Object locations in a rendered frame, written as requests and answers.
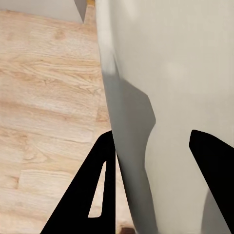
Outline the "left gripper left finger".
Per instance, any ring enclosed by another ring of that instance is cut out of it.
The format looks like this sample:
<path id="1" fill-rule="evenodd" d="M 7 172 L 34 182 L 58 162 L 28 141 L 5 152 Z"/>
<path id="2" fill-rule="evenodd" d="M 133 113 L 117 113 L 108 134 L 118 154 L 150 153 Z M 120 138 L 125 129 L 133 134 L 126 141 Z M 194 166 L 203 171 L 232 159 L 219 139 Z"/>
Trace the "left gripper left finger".
<path id="1" fill-rule="evenodd" d="M 88 217 L 103 163 L 100 217 Z M 99 136 L 40 234 L 116 234 L 116 149 L 112 131 Z"/>

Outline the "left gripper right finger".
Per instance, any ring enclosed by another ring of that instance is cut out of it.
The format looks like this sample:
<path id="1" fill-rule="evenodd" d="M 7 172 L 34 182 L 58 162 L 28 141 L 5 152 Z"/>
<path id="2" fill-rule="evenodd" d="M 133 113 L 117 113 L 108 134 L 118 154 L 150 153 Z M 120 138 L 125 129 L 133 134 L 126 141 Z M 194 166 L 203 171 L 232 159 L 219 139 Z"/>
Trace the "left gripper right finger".
<path id="1" fill-rule="evenodd" d="M 197 130 L 191 131 L 189 148 L 234 234 L 234 148 Z"/>

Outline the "bowl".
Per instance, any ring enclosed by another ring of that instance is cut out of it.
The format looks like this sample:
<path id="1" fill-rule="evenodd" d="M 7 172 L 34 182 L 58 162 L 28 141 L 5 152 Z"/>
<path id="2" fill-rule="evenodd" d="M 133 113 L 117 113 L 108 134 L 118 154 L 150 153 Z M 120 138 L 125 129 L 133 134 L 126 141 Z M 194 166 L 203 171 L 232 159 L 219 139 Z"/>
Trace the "bowl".
<path id="1" fill-rule="evenodd" d="M 234 148 L 234 0 L 95 0 L 109 120 L 136 234 L 232 234 L 189 148 Z"/>

